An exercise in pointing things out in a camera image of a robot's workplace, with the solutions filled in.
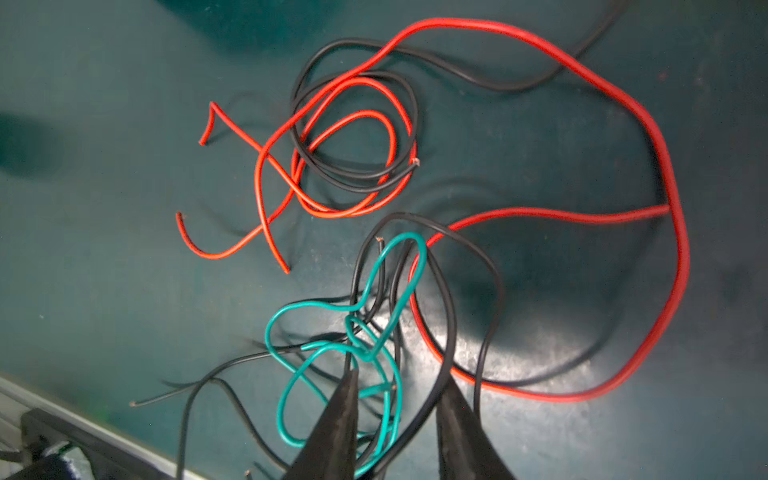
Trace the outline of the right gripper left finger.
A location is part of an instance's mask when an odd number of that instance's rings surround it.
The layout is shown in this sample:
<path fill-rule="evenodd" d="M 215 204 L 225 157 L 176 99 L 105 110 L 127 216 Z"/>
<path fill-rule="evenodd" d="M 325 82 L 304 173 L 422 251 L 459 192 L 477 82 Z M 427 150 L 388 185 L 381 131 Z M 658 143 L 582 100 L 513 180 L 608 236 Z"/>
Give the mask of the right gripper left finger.
<path fill-rule="evenodd" d="M 355 477 L 359 374 L 348 371 L 283 479 Z"/>

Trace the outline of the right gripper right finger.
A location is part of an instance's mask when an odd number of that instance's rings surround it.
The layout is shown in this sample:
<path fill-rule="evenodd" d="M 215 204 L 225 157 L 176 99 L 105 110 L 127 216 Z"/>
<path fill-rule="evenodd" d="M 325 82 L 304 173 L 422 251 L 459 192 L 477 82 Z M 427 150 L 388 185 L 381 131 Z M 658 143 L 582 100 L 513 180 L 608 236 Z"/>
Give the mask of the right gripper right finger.
<path fill-rule="evenodd" d="M 440 479 L 515 479 L 453 379 L 435 410 Z"/>

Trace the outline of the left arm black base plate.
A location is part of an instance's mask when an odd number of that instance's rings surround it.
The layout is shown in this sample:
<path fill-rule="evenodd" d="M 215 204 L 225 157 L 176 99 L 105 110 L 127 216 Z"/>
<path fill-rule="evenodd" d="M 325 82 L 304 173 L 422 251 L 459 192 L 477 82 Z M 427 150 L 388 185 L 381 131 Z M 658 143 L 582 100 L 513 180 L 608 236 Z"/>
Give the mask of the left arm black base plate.
<path fill-rule="evenodd" d="M 149 461 L 35 408 L 21 415 L 15 446 L 1 447 L 3 479 L 166 479 Z"/>

